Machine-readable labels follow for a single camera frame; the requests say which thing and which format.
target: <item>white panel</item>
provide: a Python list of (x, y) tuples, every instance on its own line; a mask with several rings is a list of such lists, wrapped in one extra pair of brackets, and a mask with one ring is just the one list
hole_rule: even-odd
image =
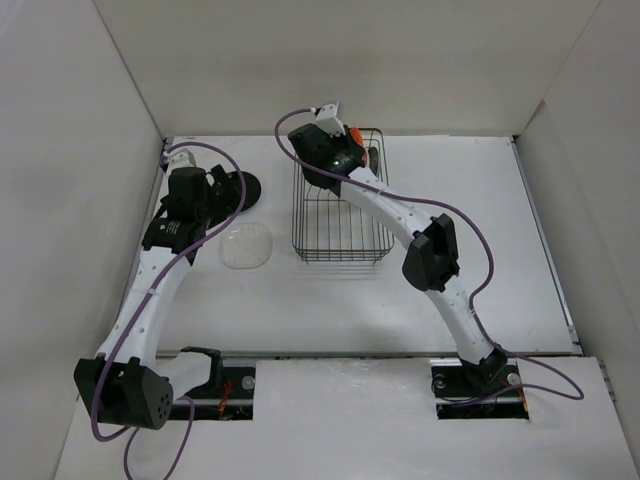
[[(200, 249), (176, 293), (159, 348), (455, 352), (435, 307), (402, 276), (405, 250), (399, 242), (376, 266), (300, 260), (291, 246), (294, 167), (272, 137), (198, 140), (225, 149), (262, 182), (260, 202), (238, 221), (267, 225), (273, 254), (262, 267), (242, 271), (222, 263), (218, 239)], [(203, 149), (193, 152), (205, 168), (224, 162)], [(509, 139), (387, 137), (386, 156), (396, 192), (448, 201), (485, 232), (496, 276), (477, 309), (495, 338), (518, 351), (571, 352)], [(484, 279), (487, 260), (472, 231), (457, 219), (456, 227), (463, 283), (471, 291)]]
[(97, 0), (165, 134), (343, 100), (387, 131), (513, 134), (598, 0)]
[[(261, 362), (254, 420), (197, 422), (172, 479), (637, 480), (596, 361), (549, 361), (586, 399), (528, 392), (530, 421), (437, 420), (426, 360)], [(568, 391), (546, 370), (521, 372)], [(162, 478), (184, 429), (142, 432), (135, 478)], [(120, 478), (123, 437), (95, 442), (78, 403), (56, 480)]]
[(585, 351), (607, 364), (640, 462), (640, 3), (604, 0), (521, 137)]
[(160, 141), (89, 0), (3, 8), (0, 478), (46, 479), (75, 363), (121, 300)]

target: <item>white wall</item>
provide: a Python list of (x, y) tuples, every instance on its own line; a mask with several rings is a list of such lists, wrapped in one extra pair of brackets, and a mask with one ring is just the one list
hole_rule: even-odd
[(520, 133), (598, 0), (96, 0), (166, 134), (343, 100), (387, 133)]
[(0, 1), (0, 478), (51, 478), (160, 138), (90, 0)]
[(585, 352), (640, 465), (640, 2), (603, 0), (518, 141)]

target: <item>black wire basket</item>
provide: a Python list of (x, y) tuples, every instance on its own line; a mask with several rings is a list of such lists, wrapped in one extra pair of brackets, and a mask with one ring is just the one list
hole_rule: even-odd
[[(369, 166), (388, 185), (382, 132), (361, 128)], [(292, 244), (305, 262), (380, 261), (393, 248), (391, 232), (370, 215), (329, 190), (307, 183), (299, 165), (293, 177)]]

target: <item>white table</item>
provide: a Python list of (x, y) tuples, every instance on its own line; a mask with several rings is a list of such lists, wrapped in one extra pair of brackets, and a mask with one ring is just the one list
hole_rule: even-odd
[[(554, 358), (586, 394), (527, 392), (530, 420), (437, 420), (426, 359), (258, 364), (253, 421), (196, 422), (172, 480), (638, 480), (594, 359)], [(520, 363), (524, 382), (569, 391)], [(163, 478), (185, 422), (141, 432), (136, 479)], [(56, 480), (124, 478), (127, 440), (101, 444), (78, 403)]]
[[(357, 271), (300, 260), (291, 246), (294, 167), (272, 137), (188, 139), (223, 148), (260, 179), (262, 198), (238, 221), (267, 225), (273, 254), (264, 266), (241, 271), (222, 263), (218, 239), (201, 248), (176, 295), (161, 350), (196, 345), (267, 354), (455, 351), (435, 307), (403, 278), (405, 252), (399, 243), (379, 264)], [(200, 166), (225, 165), (212, 152), (193, 151)], [(494, 338), (519, 352), (571, 353), (509, 139), (387, 137), (386, 153), (397, 192), (450, 202), (485, 232), (496, 257), (496, 275), (478, 297), (477, 310)], [(487, 261), (473, 232), (462, 221), (456, 221), (456, 228), (470, 292), (484, 278)]]

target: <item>dish rack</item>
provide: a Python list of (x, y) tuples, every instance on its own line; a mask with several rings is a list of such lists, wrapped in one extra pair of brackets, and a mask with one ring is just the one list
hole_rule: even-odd
[[(375, 128), (361, 128), (360, 132), (371, 169), (388, 184), (382, 132)], [(375, 264), (391, 251), (395, 238), (389, 230), (331, 191), (307, 183), (299, 165), (293, 183), (292, 244), (302, 260)]]

